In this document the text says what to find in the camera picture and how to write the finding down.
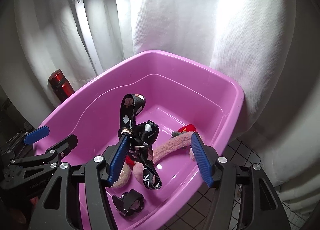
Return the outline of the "black digital wristwatch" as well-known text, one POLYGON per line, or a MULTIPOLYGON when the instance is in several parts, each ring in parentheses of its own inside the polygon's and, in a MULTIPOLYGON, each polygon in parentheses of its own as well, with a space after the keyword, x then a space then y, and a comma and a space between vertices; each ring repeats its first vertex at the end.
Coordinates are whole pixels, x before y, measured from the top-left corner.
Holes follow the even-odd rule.
POLYGON ((123 193, 120 197, 113 195, 112 201, 123 216, 132 216, 144 209, 144 196, 134 189, 123 193))

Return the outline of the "black floral ribbon bow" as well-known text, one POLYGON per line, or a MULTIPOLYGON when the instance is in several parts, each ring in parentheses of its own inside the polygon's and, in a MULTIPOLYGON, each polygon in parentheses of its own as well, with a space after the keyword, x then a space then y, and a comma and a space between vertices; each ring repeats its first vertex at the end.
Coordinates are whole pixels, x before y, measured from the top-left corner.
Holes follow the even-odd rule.
POLYGON ((153 162, 152 145, 157 140, 159 127, 153 121, 136 124, 136 117, 146 104, 145 97, 140 94, 126 94, 120 104, 120 126, 118 136, 129 137, 128 155, 135 163, 142 165, 136 170, 142 173, 139 177, 147 189, 160 189, 161 179, 153 162))

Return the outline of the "white curtain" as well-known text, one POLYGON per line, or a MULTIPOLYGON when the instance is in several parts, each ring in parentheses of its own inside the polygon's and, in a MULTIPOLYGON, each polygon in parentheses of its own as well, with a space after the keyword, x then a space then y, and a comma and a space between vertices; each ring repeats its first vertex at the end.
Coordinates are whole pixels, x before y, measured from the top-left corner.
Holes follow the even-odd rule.
POLYGON ((72 0, 1 0, 1 94, 34 127, 59 102, 61 69, 79 89, 159 49, 235 79, 245 103, 233 132, 261 157, 280 198, 319 204, 319 6, 312 0, 84 0, 90 56, 72 0))

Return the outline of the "pink fuzzy strawberry headband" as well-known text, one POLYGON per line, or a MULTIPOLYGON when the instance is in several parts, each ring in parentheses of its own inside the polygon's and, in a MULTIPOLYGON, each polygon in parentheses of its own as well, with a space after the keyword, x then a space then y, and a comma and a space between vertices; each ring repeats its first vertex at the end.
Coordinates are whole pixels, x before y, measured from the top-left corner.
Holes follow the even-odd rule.
MULTIPOLYGON (((153 151, 153 163, 159 168, 159 162, 164 158, 168 157, 169 154, 179 150, 179 149, 186 149, 189 147, 189 156, 190 158, 195 161, 194 153, 191 148, 191 135, 197 132, 196 128, 192 124, 188 124, 178 131, 173 131, 171 134, 171 138, 161 144, 160 146, 156 147, 153 151)), ((126 156, 125 164, 120 172, 120 176, 117 182, 113 184, 111 188, 122 188, 124 187, 131 175, 136 178, 136 180, 143 184, 142 176, 143 176, 143 165, 141 162, 133 161, 129 155, 126 156)))

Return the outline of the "red metal water bottle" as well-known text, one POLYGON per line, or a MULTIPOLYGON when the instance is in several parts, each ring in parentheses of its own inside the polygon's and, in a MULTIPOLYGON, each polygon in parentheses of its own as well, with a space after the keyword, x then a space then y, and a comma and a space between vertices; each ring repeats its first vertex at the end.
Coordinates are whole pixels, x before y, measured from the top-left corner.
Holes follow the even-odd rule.
POLYGON ((63 75, 63 72, 60 69, 54 71, 50 75, 50 77, 48 78, 48 82, 53 92, 61 102, 64 102, 72 94, 75 93, 75 90, 73 89, 72 85, 63 75))

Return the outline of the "pink plastic tub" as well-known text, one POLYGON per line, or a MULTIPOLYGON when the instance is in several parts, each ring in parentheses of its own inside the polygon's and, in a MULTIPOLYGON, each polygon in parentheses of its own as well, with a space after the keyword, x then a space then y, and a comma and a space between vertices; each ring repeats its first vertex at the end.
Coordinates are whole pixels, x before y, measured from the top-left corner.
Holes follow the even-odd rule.
MULTIPOLYGON (((40 155, 70 134, 78 144, 65 161, 85 164, 118 142, 120 103, 126 94, 142 94, 146 105, 136 122, 159 126, 155 147, 171 133, 192 124, 203 142, 221 154, 226 147, 244 101, 242 88, 230 77, 164 51, 139 53, 105 71, 61 103, 44 121, 49 135, 34 144, 40 155)), ((134 189, 144 196, 144 209, 124 217, 112 209, 119 229, 158 229, 170 220, 202 184, 197 164, 187 148, 159 162, 159 190, 146 189, 134 177, 123 187, 108 189, 120 196, 134 189)))

